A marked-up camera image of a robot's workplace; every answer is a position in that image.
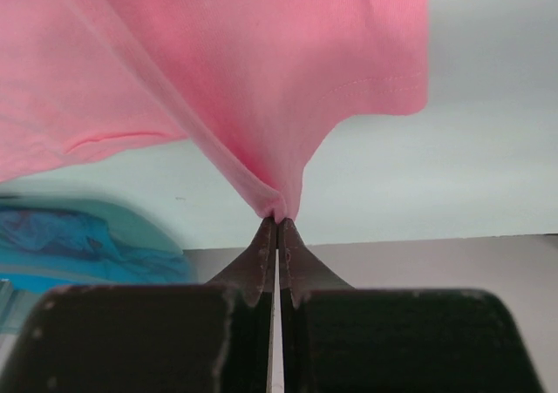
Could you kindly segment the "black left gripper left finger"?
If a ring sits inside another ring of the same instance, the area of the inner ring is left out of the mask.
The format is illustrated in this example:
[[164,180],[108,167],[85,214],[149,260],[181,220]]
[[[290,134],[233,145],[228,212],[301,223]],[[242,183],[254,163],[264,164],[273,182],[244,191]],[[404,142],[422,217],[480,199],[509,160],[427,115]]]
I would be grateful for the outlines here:
[[4,392],[267,392],[277,227],[213,279],[63,286],[27,318]]

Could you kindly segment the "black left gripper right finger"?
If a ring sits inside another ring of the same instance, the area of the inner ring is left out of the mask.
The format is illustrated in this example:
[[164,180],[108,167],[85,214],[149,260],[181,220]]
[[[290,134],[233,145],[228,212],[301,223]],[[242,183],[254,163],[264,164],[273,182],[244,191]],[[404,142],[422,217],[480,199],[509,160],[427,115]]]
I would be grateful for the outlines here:
[[288,392],[540,392],[505,304],[482,289],[354,288],[277,228]]

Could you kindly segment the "pink t shirt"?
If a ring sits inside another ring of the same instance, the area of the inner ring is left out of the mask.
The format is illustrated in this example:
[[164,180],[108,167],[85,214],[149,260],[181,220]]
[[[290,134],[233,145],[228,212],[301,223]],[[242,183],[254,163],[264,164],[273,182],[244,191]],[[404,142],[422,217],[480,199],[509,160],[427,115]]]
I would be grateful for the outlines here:
[[1,178],[189,138],[262,216],[356,114],[422,110],[427,0],[1,0]]

